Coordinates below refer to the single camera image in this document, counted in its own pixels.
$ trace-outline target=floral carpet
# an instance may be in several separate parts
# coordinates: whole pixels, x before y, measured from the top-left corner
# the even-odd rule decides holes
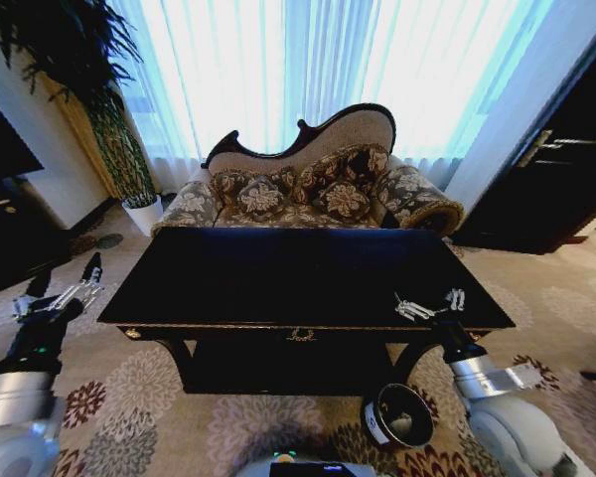
[[[436,423],[431,442],[418,449],[391,453],[373,447],[360,426],[356,397],[185,395],[159,345],[131,342],[95,322],[149,239],[117,207],[88,233],[95,240],[116,236],[101,241],[106,291],[70,325],[61,355],[55,392],[67,397],[68,408],[54,475],[229,476],[252,459],[287,448],[368,463],[380,475],[504,475],[466,425],[438,349],[411,378]],[[482,344],[500,366],[530,362],[539,369],[541,383],[523,397],[552,417],[596,473],[596,383],[578,374],[596,369],[596,233],[544,256],[453,249],[518,325]],[[78,279],[91,253],[55,271],[55,291]],[[17,329],[10,300],[25,287],[0,292],[0,358]],[[389,350],[395,357],[402,346]]]

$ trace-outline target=white plant pot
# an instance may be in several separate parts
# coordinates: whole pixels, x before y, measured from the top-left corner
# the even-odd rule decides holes
[[[161,205],[160,196],[157,196],[157,200],[148,207],[129,209],[126,207],[125,202],[122,202],[122,206],[130,216],[130,219],[132,219],[141,233],[146,237],[150,237],[150,229],[163,216],[163,206]]]

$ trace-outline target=floral upholstery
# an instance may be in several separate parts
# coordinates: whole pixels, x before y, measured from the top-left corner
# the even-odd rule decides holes
[[[278,190],[285,196],[289,195],[294,188],[296,183],[296,170],[291,166],[286,166],[278,169],[275,172],[265,174],[265,177],[269,179]]]
[[[221,211],[215,227],[270,227],[276,229],[378,229],[373,217],[365,215],[354,224],[344,224],[312,206],[288,204],[285,209],[265,222],[257,222],[236,207]]]
[[[293,199],[297,204],[311,204],[320,197],[320,193],[327,189],[342,169],[342,156],[337,152],[328,154],[307,166],[300,176],[293,192]]]
[[[249,171],[228,169],[220,171],[212,178],[212,187],[226,206],[235,206],[240,191],[253,181]]]
[[[386,170],[388,152],[379,144],[356,144],[337,153],[343,162],[342,177],[369,195],[375,180]]]
[[[336,181],[314,202],[314,207],[345,224],[355,224],[370,208],[369,198],[355,184]]]
[[[374,194],[403,229],[432,229],[452,233],[463,217],[463,207],[446,197],[412,166],[381,176]]]
[[[212,227],[222,207],[218,194],[208,184],[188,183],[153,226],[152,236],[164,227]]]
[[[337,149],[300,175],[292,166],[271,173],[273,167],[265,166],[214,176],[200,169],[153,235],[163,227],[401,227],[445,236],[463,217],[460,204],[377,144]]]
[[[269,220],[285,207],[285,196],[265,176],[244,187],[236,201],[240,211],[257,222]]]

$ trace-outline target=sofa bolster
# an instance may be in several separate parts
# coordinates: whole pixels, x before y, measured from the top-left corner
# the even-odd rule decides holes
[[[395,167],[375,184],[374,218],[383,228],[428,229],[441,236],[452,234],[464,216],[461,204],[451,201],[417,169],[391,156]]]
[[[152,226],[152,237],[164,227],[212,227],[223,202],[210,185],[212,175],[199,169],[166,209],[161,220]]]

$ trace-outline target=throw pillow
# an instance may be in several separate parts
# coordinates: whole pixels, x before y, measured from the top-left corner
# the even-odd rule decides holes
[[[275,172],[265,174],[265,176],[285,195],[292,191],[296,182],[296,171],[292,166],[285,166]]]
[[[257,222],[268,220],[285,208],[285,196],[265,176],[258,176],[238,193],[238,207]]]
[[[296,171],[286,166],[269,174],[257,174],[241,169],[225,169],[212,178],[212,187],[217,191],[226,207],[236,206],[238,194],[259,176],[264,176],[283,194],[289,194],[296,182]]]
[[[414,199],[429,202],[442,197],[441,192],[412,166],[401,166],[388,171],[377,180],[374,193],[396,218],[404,206]]]
[[[212,178],[212,187],[221,197],[226,207],[235,206],[240,191],[254,180],[249,171],[225,169],[217,172]]]
[[[336,181],[325,189],[313,205],[332,219],[354,224],[367,214],[371,203],[355,184]]]
[[[388,152],[379,144],[357,144],[338,151],[342,156],[342,177],[369,195],[375,180],[386,170]]]
[[[341,156],[333,153],[323,156],[307,166],[294,188],[294,201],[298,204],[311,204],[340,175]]]

